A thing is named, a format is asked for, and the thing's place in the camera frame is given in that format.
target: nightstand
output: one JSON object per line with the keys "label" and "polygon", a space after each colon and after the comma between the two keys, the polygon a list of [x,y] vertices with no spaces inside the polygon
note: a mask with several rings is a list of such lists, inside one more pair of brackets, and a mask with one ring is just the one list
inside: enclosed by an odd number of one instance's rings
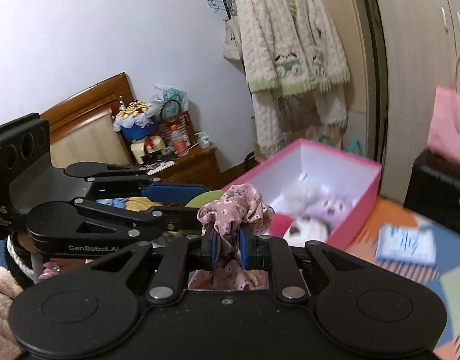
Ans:
{"label": "nightstand", "polygon": [[216,150],[214,146],[208,149],[193,147],[186,156],[176,159],[174,165],[152,176],[166,183],[203,184],[209,189],[218,189],[221,177]]}

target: pink paper bag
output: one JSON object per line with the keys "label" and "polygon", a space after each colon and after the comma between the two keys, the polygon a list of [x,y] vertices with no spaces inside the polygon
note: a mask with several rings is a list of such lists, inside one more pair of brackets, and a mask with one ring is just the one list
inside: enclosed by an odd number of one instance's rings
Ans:
{"label": "pink paper bag", "polygon": [[448,162],[460,166],[460,93],[438,87],[427,147]]}

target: blue basket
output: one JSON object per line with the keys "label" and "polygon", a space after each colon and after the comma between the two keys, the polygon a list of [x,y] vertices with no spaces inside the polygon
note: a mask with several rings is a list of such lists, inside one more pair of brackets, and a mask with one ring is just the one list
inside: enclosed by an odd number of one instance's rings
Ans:
{"label": "blue basket", "polygon": [[154,116],[152,116],[150,120],[153,123],[149,123],[148,125],[143,126],[143,127],[140,127],[134,124],[130,128],[122,128],[121,133],[124,136],[125,140],[127,140],[128,142],[131,142],[133,140],[140,140],[142,138],[152,135],[159,128],[159,125],[155,121]]}

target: plastic bottle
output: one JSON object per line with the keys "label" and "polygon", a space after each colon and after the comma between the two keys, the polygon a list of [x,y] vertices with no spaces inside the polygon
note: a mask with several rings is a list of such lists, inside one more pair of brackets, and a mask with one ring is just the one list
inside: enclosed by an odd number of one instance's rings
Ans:
{"label": "plastic bottle", "polygon": [[178,131],[178,127],[176,124],[170,126],[170,130],[172,130],[172,143],[175,152],[179,157],[183,157],[184,155],[188,154],[187,148],[187,141],[185,140],[184,136],[180,131]]}

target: black suitcase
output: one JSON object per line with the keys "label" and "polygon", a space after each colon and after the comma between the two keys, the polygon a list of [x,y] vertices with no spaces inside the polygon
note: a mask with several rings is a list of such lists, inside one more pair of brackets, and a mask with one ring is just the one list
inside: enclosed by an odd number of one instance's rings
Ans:
{"label": "black suitcase", "polygon": [[403,206],[460,233],[460,167],[423,151],[413,163]]}

